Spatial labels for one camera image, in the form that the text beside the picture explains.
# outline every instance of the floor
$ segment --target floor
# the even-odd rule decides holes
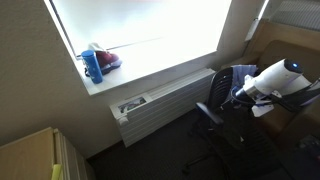
[[[197,118],[196,111],[190,111],[128,148],[120,142],[90,158],[88,161],[97,180],[226,179],[223,164],[217,156],[191,166],[187,175],[182,173],[186,162],[209,152],[203,139],[188,135]],[[283,164],[294,179],[320,179],[320,159],[317,159],[320,143],[314,142],[311,140],[305,147],[281,155]],[[237,178],[231,173],[230,179]],[[289,180],[292,177],[280,168],[255,178],[268,179]]]

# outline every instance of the white radiator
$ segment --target white radiator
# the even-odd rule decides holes
[[[110,108],[126,147],[187,113],[209,95],[214,71],[202,69]]]

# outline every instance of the black office chair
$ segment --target black office chair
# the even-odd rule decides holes
[[[232,91],[233,68],[217,72],[211,83],[206,103],[197,103],[200,118],[189,134],[200,135],[211,151],[185,164],[183,173],[210,156],[217,155],[223,162],[225,175],[252,179],[281,168],[277,151],[269,139],[254,127],[250,106],[221,109]]]

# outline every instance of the beige wall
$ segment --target beige wall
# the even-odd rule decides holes
[[[257,1],[233,1],[218,53],[90,97],[42,0],[0,7],[0,145],[48,126],[90,157],[121,140],[108,105],[179,77],[181,69],[218,69],[240,57]]]

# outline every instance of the blue water bottle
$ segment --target blue water bottle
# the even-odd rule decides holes
[[[95,84],[102,82],[102,74],[96,57],[96,53],[93,50],[83,51],[81,53],[84,62],[87,65],[88,72],[91,80]]]

